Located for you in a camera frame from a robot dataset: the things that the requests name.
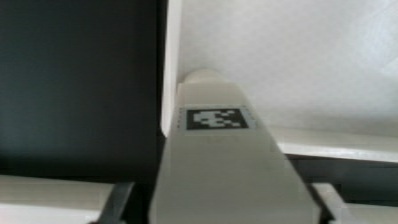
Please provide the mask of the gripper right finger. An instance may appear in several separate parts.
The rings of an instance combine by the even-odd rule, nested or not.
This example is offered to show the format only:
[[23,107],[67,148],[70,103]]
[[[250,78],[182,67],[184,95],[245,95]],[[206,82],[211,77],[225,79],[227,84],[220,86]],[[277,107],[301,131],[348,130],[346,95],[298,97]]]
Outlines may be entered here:
[[333,217],[328,224],[355,224],[355,217],[332,185],[328,183],[314,183],[312,188]]

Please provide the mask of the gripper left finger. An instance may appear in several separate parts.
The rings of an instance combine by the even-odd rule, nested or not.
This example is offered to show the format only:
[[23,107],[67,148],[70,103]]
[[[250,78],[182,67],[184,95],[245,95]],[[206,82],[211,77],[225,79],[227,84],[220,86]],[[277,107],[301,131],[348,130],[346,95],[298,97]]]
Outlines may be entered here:
[[113,185],[97,220],[88,224],[126,224],[122,215],[133,187],[133,182],[122,182]]

